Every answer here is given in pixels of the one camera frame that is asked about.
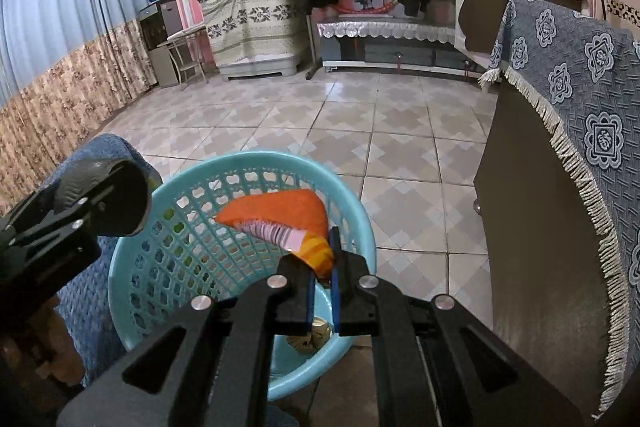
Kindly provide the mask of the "blue plush rug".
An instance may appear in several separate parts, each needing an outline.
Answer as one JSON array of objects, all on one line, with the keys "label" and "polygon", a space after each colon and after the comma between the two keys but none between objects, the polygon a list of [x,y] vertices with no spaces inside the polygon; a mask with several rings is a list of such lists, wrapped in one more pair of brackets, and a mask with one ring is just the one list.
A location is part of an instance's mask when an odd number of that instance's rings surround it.
[{"label": "blue plush rug", "polygon": [[[111,133],[99,134],[78,147],[54,169],[43,184],[58,181],[66,170],[79,161],[124,158],[136,162],[142,168],[152,190],[163,184],[160,173],[129,142]],[[107,298],[108,270],[116,244],[115,237],[100,236],[100,259],[58,292],[61,303],[56,311],[64,320],[84,365],[85,373],[81,384],[85,387],[126,353],[116,333]]]}]

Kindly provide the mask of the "light blue plastic basket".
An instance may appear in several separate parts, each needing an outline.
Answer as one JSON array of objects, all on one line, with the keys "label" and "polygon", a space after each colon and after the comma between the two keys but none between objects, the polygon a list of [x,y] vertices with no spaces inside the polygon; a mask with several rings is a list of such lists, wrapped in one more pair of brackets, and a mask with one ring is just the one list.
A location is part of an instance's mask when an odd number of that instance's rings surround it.
[{"label": "light blue plastic basket", "polygon": [[340,230],[345,251],[376,270],[374,234],[358,197],[332,171],[276,150],[246,150],[204,160],[152,194],[148,222],[119,239],[108,273],[108,305],[117,335],[132,350],[171,314],[206,295],[239,296],[274,274],[282,249],[218,225],[224,204],[248,194],[309,188]]}]

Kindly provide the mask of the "blue and floral curtain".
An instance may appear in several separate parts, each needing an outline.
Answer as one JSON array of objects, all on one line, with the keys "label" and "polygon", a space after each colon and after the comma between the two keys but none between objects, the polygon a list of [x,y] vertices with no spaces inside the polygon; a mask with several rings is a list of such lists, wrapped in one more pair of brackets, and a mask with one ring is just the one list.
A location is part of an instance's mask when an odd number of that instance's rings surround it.
[{"label": "blue and floral curtain", "polygon": [[142,0],[1,0],[1,208],[156,81]]}]

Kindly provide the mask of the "small folding table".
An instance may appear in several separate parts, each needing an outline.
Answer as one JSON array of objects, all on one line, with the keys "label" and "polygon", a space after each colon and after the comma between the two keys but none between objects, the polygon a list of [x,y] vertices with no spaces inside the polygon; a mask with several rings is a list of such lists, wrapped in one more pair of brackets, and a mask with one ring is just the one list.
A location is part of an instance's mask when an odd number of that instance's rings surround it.
[{"label": "small folding table", "polygon": [[158,46],[168,52],[178,85],[182,89],[186,89],[192,80],[201,79],[207,82],[201,35],[206,35],[206,26],[203,23],[175,32]]}]

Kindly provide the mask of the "grey water dispenser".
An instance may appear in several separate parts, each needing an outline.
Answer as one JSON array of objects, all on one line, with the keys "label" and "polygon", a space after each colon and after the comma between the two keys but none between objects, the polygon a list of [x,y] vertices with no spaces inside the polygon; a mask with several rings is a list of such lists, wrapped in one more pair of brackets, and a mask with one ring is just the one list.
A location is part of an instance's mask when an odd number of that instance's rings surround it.
[{"label": "grey water dispenser", "polygon": [[157,83],[162,88],[175,86],[178,76],[171,61],[167,39],[182,29],[177,1],[158,0],[150,3],[138,12],[137,20]]}]

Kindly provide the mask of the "cabinet with patterned cloth cover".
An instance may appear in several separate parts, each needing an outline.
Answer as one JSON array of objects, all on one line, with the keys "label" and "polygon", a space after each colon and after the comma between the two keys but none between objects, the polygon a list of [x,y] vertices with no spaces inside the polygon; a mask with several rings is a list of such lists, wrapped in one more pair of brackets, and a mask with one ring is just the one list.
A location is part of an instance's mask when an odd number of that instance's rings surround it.
[{"label": "cabinet with patterned cloth cover", "polygon": [[309,54],[300,0],[201,0],[214,62],[225,80],[293,76]]}]

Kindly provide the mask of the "low tv cabinet lace cover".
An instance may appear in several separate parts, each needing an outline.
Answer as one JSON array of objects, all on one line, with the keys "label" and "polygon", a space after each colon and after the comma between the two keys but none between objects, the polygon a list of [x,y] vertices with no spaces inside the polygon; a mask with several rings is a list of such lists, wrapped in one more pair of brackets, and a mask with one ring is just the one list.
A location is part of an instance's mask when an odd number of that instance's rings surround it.
[{"label": "low tv cabinet lace cover", "polygon": [[446,26],[356,18],[325,20],[317,30],[322,65],[329,72],[384,69],[477,79],[486,70],[482,58],[457,47],[456,31]]}]

